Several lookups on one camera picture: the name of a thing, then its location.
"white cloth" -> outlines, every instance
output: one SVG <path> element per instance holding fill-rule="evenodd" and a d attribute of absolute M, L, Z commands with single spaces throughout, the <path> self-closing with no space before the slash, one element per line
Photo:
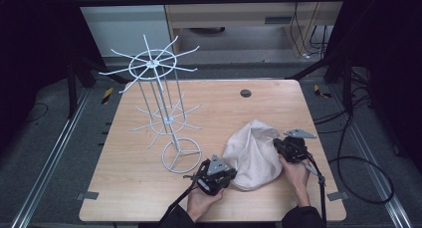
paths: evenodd
<path fill-rule="evenodd" d="M 279 136 L 274 128 L 254 119 L 229 138 L 222 159 L 238 171 L 234 185 L 255 190 L 280 175 L 283 167 L 273 145 Z"/>

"rotating display rack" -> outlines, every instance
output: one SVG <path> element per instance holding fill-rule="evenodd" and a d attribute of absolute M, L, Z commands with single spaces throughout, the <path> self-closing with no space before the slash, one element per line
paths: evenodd
<path fill-rule="evenodd" d="M 184 56 L 190 53 L 195 52 L 198 50 L 199 46 L 196 47 L 194 50 L 184 52 L 178 55 L 174 55 L 173 53 L 167 51 L 168 48 L 173 45 L 177 37 L 172 41 L 168 46 L 166 46 L 163 50 L 160 49 L 149 49 L 147 40 L 145 35 L 143 35 L 143 39 L 146 46 L 146 51 L 142 52 L 136 56 L 129 56 L 123 53 L 116 52 L 112 50 L 119 56 L 130 58 L 131 61 L 127 68 L 121 69 L 118 71 L 110 72 L 110 73 L 100 73 L 101 75 L 113 75 L 117 73 L 129 72 L 130 75 L 133 77 L 133 81 L 125 87 L 123 91 L 120 93 L 125 93 L 129 90 L 134 84 L 138 84 L 145 101 L 146 109 L 141 109 L 136 107 L 142 113 L 149 115 L 149 124 L 143 125 L 140 127 L 135 127 L 132 131 L 144 129 L 144 128 L 151 128 L 156 136 L 153 139 L 152 143 L 149 145 L 148 148 L 152 148 L 156 140 L 162 135 L 171 135 L 172 140 L 164 147 L 161 155 L 162 163 L 164 164 L 165 168 L 169 171 L 175 173 L 185 173 L 194 169 L 202 157 L 202 150 L 199 144 L 189 137 L 177 137 L 177 133 L 183 130 L 186 126 L 200 129 L 200 127 L 193 126 L 187 123 L 187 115 L 197 109 L 199 109 L 202 105 L 199 105 L 191 110 L 186 111 L 183 105 L 183 97 L 184 95 L 180 92 L 179 81 L 177 77 L 177 71 L 185 71 L 185 72 L 195 72 L 197 69 L 185 69 L 177 67 L 177 58 L 180 56 Z M 167 76 L 172 73 L 174 74 L 175 83 L 177 85 L 177 91 L 171 92 L 168 86 Z M 153 101 L 151 101 L 147 95 L 145 94 L 145 90 L 143 86 L 145 83 L 149 82 L 152 88 L 153 93 Z M 174 97 L 172 96 L 173 93 L 177 93 L 177 103 L 173 101 Z M 156 110 L 152 109 L 152 105 L 155 103 L 157 107 Z M 180 142 L 187 141 L 193 144 L 195 148 L 193 149 L 183 149 Z M 167 151 L 170 147 L 174 147 L 176 153 L 174 157 L 171 157 L 168 162 L 165 157 Z M 181 156 L 196 156 L 195 162 L 186 169 L 177 169 L 175 165 Z"/>

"black cable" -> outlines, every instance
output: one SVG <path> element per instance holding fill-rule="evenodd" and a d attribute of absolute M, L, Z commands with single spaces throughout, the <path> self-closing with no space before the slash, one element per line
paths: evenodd
<path fill-rule="evenodd" d="M 334 159 L 332 159 L 332 160 L 330 160 L 329 162 L 333 162 L 333 161 L 337 161 L 337 165 L 339 165 L 339 163 L 338 163 L 338 161 L 339 160 L 343 160 L 343 159 L 352 159 L 352 160 L 358 160 L 358 161 L 362 161 L 362 162 L 364 162 L 364 163 L 368 163 L 368 164 L 370 164 L 371 166 L 373 166 L 373 167 L 375 167 L 379 172 L 381 172 L 382 173 L 382 175 L 385 177 L 385 178 L 387 178 L 387 180 L 388 180 L 388 183 L 389 183 L 389 186 L 390 186 L 390 190 L 391 190 L 391 193 L 389 194 L 389 196 L 385 199 L 385 200 L 381 200 L 381 201 L 374 201 L 374 200 L 369 200 L 369 199 L 367 199 L 367 198 L 364 198 L 364 197 L 362 197 L 361 195 L 358 195 L 356 192 L 354 192 L 345 182 L 344 182 L 344 180 L 343 180 L 343 178 L 342 178 L 342 175 L 341 175 L 341 172 L 338 174 L 339 176 L 340 176 L 340 180 L 341 180 L 341 182 L 343 183 L 343 185 L 344 185 L 344 187 L 351 193 L 351 194 L 353 194 L 354 196 L 356 196 L 357 198 L 359 198 L 359 199 L 361 199 L 361 200 L 363 200 L 363 201 L 365 201 L 365 202 L 367 202 L 367 203 L 372 203 L 372 204 L 376 204 L 376 205 L 382 205 L 382 204 L 385 204 L 385 203 L 387 203 L 387 202 L 389 202 L 392 198 L 393 198 L 393 196 L 394 196 L 394 193 L 395 193 L 395 189 L 394 189 L 394 185 L 393 185 L 393 181 L 391 180 L 391 178 L 387 175 L 387 173 L 385 172 L 385 171 L 383 171 L 378 165 L 376 165 L 375 163 L 373 163 L 373 162 L 371 162 L 371 161 L 369 161 L 369 160 L 366 160 L 366 159 L 363 159 L 363 158 L 361 158 L 361 157 L 358 157 L 358 156 L 340 156 L 340 157 L 338 157 L 338 158 L 334 158 Z"/>
<path fill-rule="evenodd" d="M 325 56 L 325 37 L 327 36 L 327 26 L 323 26 L 323 33 L 322 33 L 322 41 L 321 42 L 313 42 L 313 37 L 316 33 L 317 30 L 317 26 L 314 26 L 313 28 L 313 32 L 311 33 L 311 37 L 310 37 L 310 45 L 312 48 L 317 49 L 317 52 L 312 52 L 312 54 L 316 54 L 319 53 L 319 58 L 322 59 L 323 56 Z"/>
<path fill-rule="evenodd" d="M 329 134 L 329 133 L 336 133 L 336 132 L 341 132 L 341 131 L 343 131 L 343 129 L 332 130 L 332 131 L 319 131 L 318 134 Z"/>
<path fill-rule="evenodd" d="M 47 111 L 49 110 L 49 107 L 44 103 L 35 103 L 34 106 L 44 106 L 46 109 L 44 110 L 43 114 L 41 114 L 41 115 L 39 115 L 35 118 L 25 120 L 25 122 L 32 122 L 32 121 L 38 120 L 41 117 L 43 117 L 47 113 Z"/>
<path fill-rule="evenodd" d="M 296 40 L 293 36 L 293 23 L 296 21 L 296 24 L 297 24 L 298 29 L 299 29 L 299 34 L 301 35 L 302 45 L 304 46 L 305 50 L 307 51 L 307 55 L 310 56 L 310 55 L 316 54 L 317 52 L 310 52 L 305 45 L 304 35 L 302 34 L 301 26 L 299 25 L 299 20 L 298 20 L 298 4 L 299 4 L 298 2 L 295 2 L 295 10 L 294 10 L 294 14 L 293 14 L 292 21 L 291 21 L 291 24 L 290 24 L 290 34 L 291 34 L 293 42 L 295 43 L 295 47 L 298 50 L 298 53 L 300 53 L 301 50 L 299 50 L 298 44 L 296 43 Z"/>
<path fill-rule="evenodd" d="M 368 74 L 368 70 L 365 70 L 366 76 L 361 75 L 359 72 L 357 72 L 354 69 L 352 69 L 351 72 L 358 80 L 360 80 L 360 82 L 362 84 L 369 85 L 370 77 L 369 77 L 369 74 Z"/>
<path fill-rule="evenodd" d="M 357 82 L 364 86 L 369 86 L 369 80 L 356 71 L 351 71 L 351 78 L 353 82 Z"/>
<path fill-rule="evenodd" d="M 318 178 L 319 183 L 319 196 L 320 196 L 320 210 L 321 210 L 321 218 L 324 224 L 326 224 L 326 209 L 325 209 L 325 177 L 322 176 L 320 173 L 319 168 L 317 167 L 317 163 L 314 160 L 312 154 L 307 151 L 307 158 L 313 164 L 314 169 L 316 170 L 316 176 Z"/>
<path fill-rule="evenodd" d="M 193 180 L 192 184 L 173 203 L 171 203 L 170 206 L 168 206 L 167 211 L 159 220 L 157 227 L 160 227 L 161 223 L 168 217 L 168 215 L 180 203 L 180 201 L 183 200 L 183 198 L 185 198 L 193 189 L 198 188 L 198 187 L 193 187 L 195 183 L 196 183 L 196 180 Z"/>
<path fill-rule="evenodd" d="M 357 198 L 359 198 L 359 199 L 361 199 L 361 200 L 363 200 L 363 201 L 365 201 L 365 202 L 368 202 L 368 203 L 371 203 L 371 204 L 376 204 L 376 205 L 381 205 L 381 204 L 385 204 L 385 203 L 387 203 L 387 202 L 389 202 L 392 198 L 393 198 L 393 196 L 394 196 L 394 186 L 393 186 L 393 183 L 392 183 L 392 180 L 391 180 L 391 178 L 379 167 L 379 166 L 377 166 L 376 164 L 374 164 L 373 162 L 371 162 L 371 161 L 369 161 L 369 160 L 366 160 L 366 159 L 363 159 L 363 158 L 361 158 L 361 157 L 357 157 L 357 156 L 340 156 L 340 154 L 341 154 L 341 148 L 342 148 L 342 143 L 343 143 L 343 141 L 344 141 L 344 136 L 345 136 L 345 132 L 346 132 L 346 130 L 347 130 L 347 128 L 350 126 L 350 124 L 351 124 L 351 121 L 352 121 L 352 119 L 353 119 L 353 116 L 350 116 L 348 119 L 347 119 L 347 122 L 346 122 L 346 124 L 345 124 L 345 126 L 344 126 L 344 130 L 343 130 L 343 132 L 342 132 L 342 134 L 341 134 L 341 138 L 340 138 L 340 143 L 339 143 L 339 145 L 338 145 L 338 151 L 337 151 L 337 158 L 335 158 L 335 159 L 332 159 L 332 160 L 330 160 L 329 161 L 329 163 L 331 163 L 331 162 L 333 162 L 333 161 L 336 161 L 337 162 L 337 172 L 338 172 L 338 177 L 339 177 L 339 179 L 340 179 L 340 181 L 341 181 L 341 183 L 344 185 L 344 187 L 351 193 L 351 194 L 353 194 L 354 196 L 356 196 Z M 354 192 L 346 183 L 345 183 L 345 181 L 344 181 L 344 178 L 343 178 L 343 176 L 342 176 L 342 173 L 341 173 L 341 169 L 340 169 L 340 161 L 342 160 L 342 159 L 355 159 L 355 160 L 360 160 L 360 161 L 364 161 L 364 162 L 367 162 L 367 163 L 369 163 L 370 165 L 372 165 L 372 166 L 374 166 L 377 170 L 379 170 L 386 178 L 387 178 L 387 180 L 388 180 L 388 182 L 389 182 L 389 185 L 390 185 L 390 190 L 391 190 L 391 193 L 390 193 L 390 195 L 385 199 L 385 200 L 381 200 L 381 201 L 374 201 L 374 200 L 369 200 L 369 199 L 366 199 L 366 198 L 364 198 L 363 196 L 361 196 L 361 195 L 359 195 L 359 194 L 357 194 L 356 192 Z"/>
<path fill-rule="evenodd" d="M 369 98 L 369 96 L 364 96 L 364 97 L 362 97 L 360 100 L 359 100 L 359 102 L 362 102 L 362 101 L 369 101 L 370 100 L 370 98 Z M 365 105 L 365 104 L 361 104 L 361 105 L 358 105 L 357 103 L 353 106 L 353 108 L 354 109 L 359 109 L 359 108 L 361 108 L 363 105 Z"/>
<path fill-rule="evenodd" d="M 354 93 L 354 92 L 356 92 L 357 90 L 361 90 L 361 89 L 364 89 L 364 88 L 356 88 L 356 89 L 354 89 L 353 91 L 352 91 L 352 94 Z M 357 104 L 359 104 L 361 101 L 363 101 L 363 100 L 367 100 L 368 99 L 368 96 L 363 96 L 362 98 L 360 98 L 360 99 L 358 99 L 358 100 L 356 100 L 354 103 L 353 103 L 353 107 L 356 109 L 356 105 Z M 314 124 L 315 125 L 317 125 L 317 124 L 322 124 L 322 123 L 325 123 L 325 122 L 328 122 L 328 121 L 331 121 L 331 120 L 334 120 L 334 119 L 336 119 L 337 117 L 339 117 L 339 116 L 341 116 L 342 114 L 345 114 L 346 113 L 346 110 L 343 110 L 343 111 L 340 111 L 340 112 L 337 112 L 337 113 L 334 113 L 334 114 L 329 114 L 329 115 L 325 115 L 325 116 L 322 116 L 322 117 L 319 117 L 319 118 L 314 118 L 313 119 L 313 121 L 314 121 Z"/>
<path fill-rule="evenodd" d="M 351 93 L 354 94 L 356 91 L 359 91 L 359 90 L 367 90 L 367 86 L 354 88 L 353 91 L 351 91 Z"/>

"white cabinet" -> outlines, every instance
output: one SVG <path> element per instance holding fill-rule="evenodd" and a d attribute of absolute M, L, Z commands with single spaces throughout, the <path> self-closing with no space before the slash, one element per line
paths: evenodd
<path fill-rule="evenodd" d="M 107 57 L 118 57 L 110 49 L 127 55 L 146 51 L 143 35 L 150 49 L 163 49 L 170 43 L 164 6 L 81 7 L 81 10 L 106 61 Z"/>
<path fill-rule="evenodd" d="M 316 25 L 333 25 L 341 2 L 239 3 L 168 5 L 171 38 L 184 28 L 278 26 L 284 27 L 294 53 L 300 57 Z M 179 44 L 174 44 L 177 52 Z"/>

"human hand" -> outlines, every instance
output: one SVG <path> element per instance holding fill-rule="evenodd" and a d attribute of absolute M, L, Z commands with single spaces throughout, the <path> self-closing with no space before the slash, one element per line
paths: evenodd
<path fill-rule="evenodd" d="M 282 155 L 279 155 L 279 162 L 283 165 L 283 172 L 286 175 L 286 178 L 295 189 L 298 205 L 300 207 L 310 206 L 311 203 L 307 192 L 310 172 L 305 168 L 305 164 L 309 165 L 310 161 L 305 159 L 301 163 L 291 164 L 288 163 Z"/>
<path fill-rule="evenodd" d="M 193 189 L 187 200 L 187 214 L 196 222 L 210 207 L 217 201 L 223 199 L 224 189 L 221 189 L 215 196 L 205 194 L 201 189 Z"/>

